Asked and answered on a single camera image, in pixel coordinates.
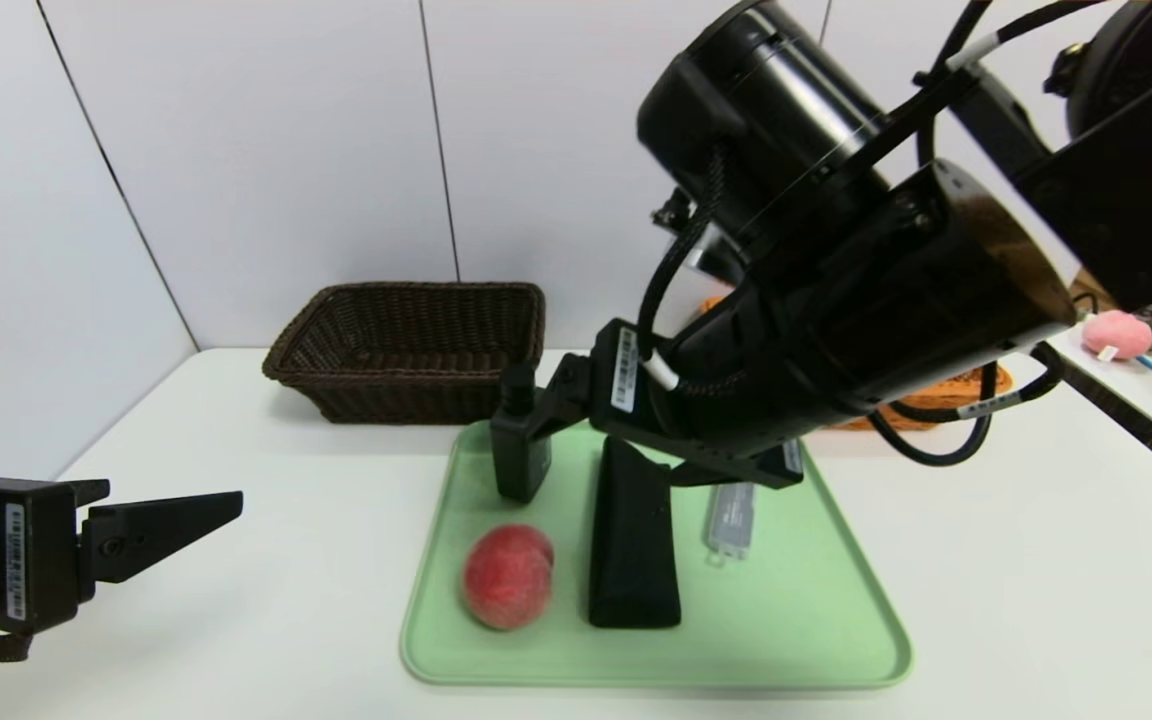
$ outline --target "barcode label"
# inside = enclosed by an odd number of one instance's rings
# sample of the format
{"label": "barcode label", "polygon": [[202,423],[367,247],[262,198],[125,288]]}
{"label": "barcode label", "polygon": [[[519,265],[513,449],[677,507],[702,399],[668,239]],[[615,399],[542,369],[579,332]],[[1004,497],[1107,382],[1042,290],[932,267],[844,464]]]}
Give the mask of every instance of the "barcode label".
{"label": "barcode label", "polygon": [[5,509],[6,607],[9,619],[24,620],[24,506],[8,503]]}
{"label": "barcode label", "polygon": [[621,328],[616,348],[616,373],[612,377],[612,407],[622,414],[634,414],[634,393],[639,387],[639,336]]}

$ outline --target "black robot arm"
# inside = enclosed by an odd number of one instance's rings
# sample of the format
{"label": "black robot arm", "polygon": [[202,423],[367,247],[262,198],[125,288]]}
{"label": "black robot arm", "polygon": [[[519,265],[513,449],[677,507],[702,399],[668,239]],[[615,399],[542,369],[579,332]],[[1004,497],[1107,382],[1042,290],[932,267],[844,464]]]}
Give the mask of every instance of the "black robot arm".
{"label": "black robot arm", "polygon": [[[796,438],[1070,327],[1074,306],[1043,251],[968,173],[932,158],[892,187],[874,169],[915,135],[929,151],[941,111],[1121,305],[1152,301],[1152,3],[1129,3],[1058,60],[1048,90],[1070,97],[1073,141],[1055,152],[975,60],[1087,3],[1048,6],[964,47],[986,5],[969,6],[922,90],[890,113],[772,0],[733,6],[672,61],[641,106],[639,138],[679,184],[654,213],[677,240],[639,324],[613,320],[530,409],[495,416],[503,495],[530,500],[548,468],[536,445],[586,416],[683,458],[675,484],[785,487],[801,478]],[[659,338],[655,306],[687,263],[735,290]],[[1055,386],[1060,361],[1043,348],[1044,378],[955,419]],[[528,373],[503,380],[507,396],[536,392]]]}
{"label": "black robot arm", "polygon": [[33,635],[73,620],[96,583],[122,583],[237,518],[243,493],[91,507],[109,480],[0,478],[0,662],[26,660]]}

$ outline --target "red peach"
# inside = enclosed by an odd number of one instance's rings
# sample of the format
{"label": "red peach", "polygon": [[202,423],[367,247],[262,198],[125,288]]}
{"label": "red peach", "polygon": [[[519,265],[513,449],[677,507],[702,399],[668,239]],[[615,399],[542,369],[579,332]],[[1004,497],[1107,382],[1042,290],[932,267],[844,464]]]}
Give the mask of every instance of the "red peach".
{"label": "red peach", "polygon": [[531,623],[550,602],[554,546],[530,525],[500,525],[473,545],[463,588],[475,617],[499,630]]}

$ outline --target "white wall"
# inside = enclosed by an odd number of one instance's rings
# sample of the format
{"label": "white wall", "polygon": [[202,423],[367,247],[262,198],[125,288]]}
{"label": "white wall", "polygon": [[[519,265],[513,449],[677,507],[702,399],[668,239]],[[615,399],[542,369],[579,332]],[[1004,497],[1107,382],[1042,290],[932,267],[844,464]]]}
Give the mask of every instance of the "white wall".
{"label": "white wall", "polygon": [[50,478],[195,351],[35,3],[0,0],[0,475]]}
{"label": "white wall", "polygon": [[[824,47],[885,108],[892,109],[914,94],[910,78],[929,69],[945,36],[963,10],[965,0],[833,0]],[[980,36],[1003,26],[1049,0],[1009,0],[993,3],[977,26]],[[1043,94],[1052,60],[1066,46],[1092,40],[1097,29],[1123,3],[1102,3],[1075,13],[1051,26],[1037,29],[995,51],[987,60],[992,70],[1029,109],[1039,135],[1053,149],[1069,141],[1064,129],[1064,100]],[[1002,173],[984,154],[957,119],[945,113],[937,123],[937,154],[954,161],[995,194],[1038,241],[1048,260],[1068,283],[1078,273],[1079,262],[1056,238],[1055,233],[1022,200]],[[899,182],[916,168],[914,144],[907,143],[887,158],[879,169],[888,181]]]}
{"label": "white wall", "polygon": [[44,0],[198,343],[324,286],[454,281],[417,0]]}
{"label": "white wall", "polygon": [[[826,0],[782,3],[818,32]],[[635,318],[668,234],[670,179],[636,138],[641,101],[732,0],[425,0],[452,217],[467,281],[525,279],[550,347]],[[721,291],[680,273],[658,328]]]}

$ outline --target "sticker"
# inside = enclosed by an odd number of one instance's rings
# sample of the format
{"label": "sticker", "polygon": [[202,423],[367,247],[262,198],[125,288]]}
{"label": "sticker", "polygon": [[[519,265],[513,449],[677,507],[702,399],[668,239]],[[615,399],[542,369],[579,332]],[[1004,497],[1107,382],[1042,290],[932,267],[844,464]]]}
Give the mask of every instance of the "sticker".
{"label": "sticker", "polygon": [[781,446],[785,450],[785,469],[791,471],[791,473],[803,473],[803,448],[799,447],[799,441],[797,438],[791,439]]}
{"label": "sticker", "polygon": [[616,373],[612,377],[612,407],[622,414],[634,414],[634,393],[639,387],[639,336],[621,328],[621,346],[616,348]]}
{"label": "sticker", "polygon": [[3,568],[6,568],[6,609],[8,617],[13,620],[24,620],[24,506],[5,506],[6,522],[3,523]]}
{"label": "sticker", "polygon": [[990,397],[990,400],[973,402],[971,406],[960,407],[958,417],[963,420],[970,420],[979,418],[983,415],[996,414],[998,410],[1006,410],[1007,407],[1020,406],[1021,402],[1024,401],[1021,400],[1018,392],[1009,392],[1007,395]]}

